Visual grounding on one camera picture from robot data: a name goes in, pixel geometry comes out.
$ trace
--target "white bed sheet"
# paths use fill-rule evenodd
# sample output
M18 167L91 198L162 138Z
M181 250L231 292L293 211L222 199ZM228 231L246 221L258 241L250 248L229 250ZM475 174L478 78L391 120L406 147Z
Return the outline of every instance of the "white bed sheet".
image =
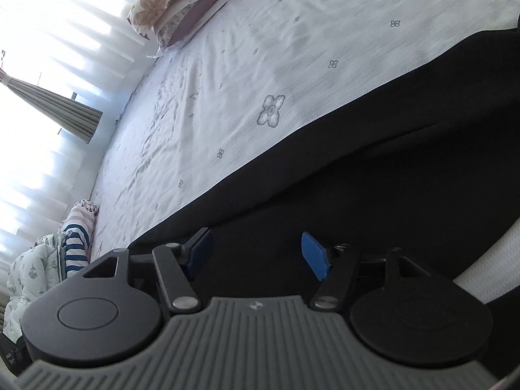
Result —
M316 118L473 33L516 27L519 12L520 0L228 1L159 59L121 119L93 191L93 259Z

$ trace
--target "ribbed surface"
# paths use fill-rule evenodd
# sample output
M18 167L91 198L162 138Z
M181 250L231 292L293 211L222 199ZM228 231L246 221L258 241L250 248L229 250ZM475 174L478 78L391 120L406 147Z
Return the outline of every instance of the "ribbed surface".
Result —
M36 362L17 380L26 390L484 390L493 383L476 362L422 371L386 361L339 315L311 311L298 296L215 298L204 312L173 318L125 362L92 370Z

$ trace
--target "mattress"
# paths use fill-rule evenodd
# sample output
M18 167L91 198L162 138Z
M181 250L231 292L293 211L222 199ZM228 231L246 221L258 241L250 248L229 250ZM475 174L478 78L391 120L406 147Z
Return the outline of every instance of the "mattress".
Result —
M519 0L229 0L158 60L120 120L92 195L93 259L316 119L479 31L515 28L519 12Z

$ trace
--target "curtain tieback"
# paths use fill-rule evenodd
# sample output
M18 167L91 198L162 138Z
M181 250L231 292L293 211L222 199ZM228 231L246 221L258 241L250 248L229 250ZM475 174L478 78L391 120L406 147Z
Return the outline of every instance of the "curtain tieback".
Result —
M11 82L12 77L9 75L4 74L4 78L2 79L2 83L4 85L9 85L9 82Z

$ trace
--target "blue gripper pad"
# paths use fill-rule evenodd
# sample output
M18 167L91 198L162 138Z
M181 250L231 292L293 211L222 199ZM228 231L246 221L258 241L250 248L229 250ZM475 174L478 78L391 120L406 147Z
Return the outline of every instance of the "blue gripper pad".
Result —
M325 248L307 232L302 234L302 255L319 281L329 275L331 265Z

